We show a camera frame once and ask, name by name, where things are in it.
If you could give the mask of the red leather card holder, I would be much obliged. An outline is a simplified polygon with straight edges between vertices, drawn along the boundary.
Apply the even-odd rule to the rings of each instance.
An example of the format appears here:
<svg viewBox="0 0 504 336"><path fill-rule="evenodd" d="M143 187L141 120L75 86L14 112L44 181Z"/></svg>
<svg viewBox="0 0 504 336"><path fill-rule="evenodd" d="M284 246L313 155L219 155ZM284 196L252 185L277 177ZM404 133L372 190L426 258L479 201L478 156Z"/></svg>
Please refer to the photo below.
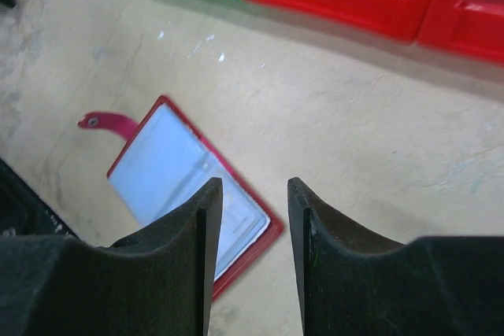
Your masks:
<svg viewBox="0 0 504 336"><path fill-rule="evenodd" d="M142 227L182 205L210 178L221 179L224 200L213 298L283 233L281 218L168 96L160 96L140 122L94 111L78 125L112 132L125 141L107 179Z"/></svg>

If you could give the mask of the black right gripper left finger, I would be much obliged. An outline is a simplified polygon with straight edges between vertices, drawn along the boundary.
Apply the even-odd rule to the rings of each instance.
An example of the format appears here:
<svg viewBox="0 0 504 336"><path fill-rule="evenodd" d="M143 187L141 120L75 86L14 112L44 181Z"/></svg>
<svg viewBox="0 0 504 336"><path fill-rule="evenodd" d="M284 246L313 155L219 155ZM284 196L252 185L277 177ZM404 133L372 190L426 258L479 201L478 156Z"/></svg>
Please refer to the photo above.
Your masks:
<svg viewBox="0 0 504 336"><path fill-rule="evenodd" d="M205 335L223 186L108 248L57 235L1 240L4 335Z"/></svg>

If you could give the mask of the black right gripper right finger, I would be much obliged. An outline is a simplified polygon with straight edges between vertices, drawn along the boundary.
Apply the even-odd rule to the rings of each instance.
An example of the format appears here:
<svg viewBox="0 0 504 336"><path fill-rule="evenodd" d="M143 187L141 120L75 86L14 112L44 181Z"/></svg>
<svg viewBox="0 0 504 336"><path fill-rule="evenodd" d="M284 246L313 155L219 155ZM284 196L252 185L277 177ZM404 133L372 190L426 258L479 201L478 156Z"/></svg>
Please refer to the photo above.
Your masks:
<svg viewBox="0 0 504 336"><path fill-rule="evenodd" d="M503 239L401 244L360 225L303 181L287 184L306 335L500 335Z"/></svg>

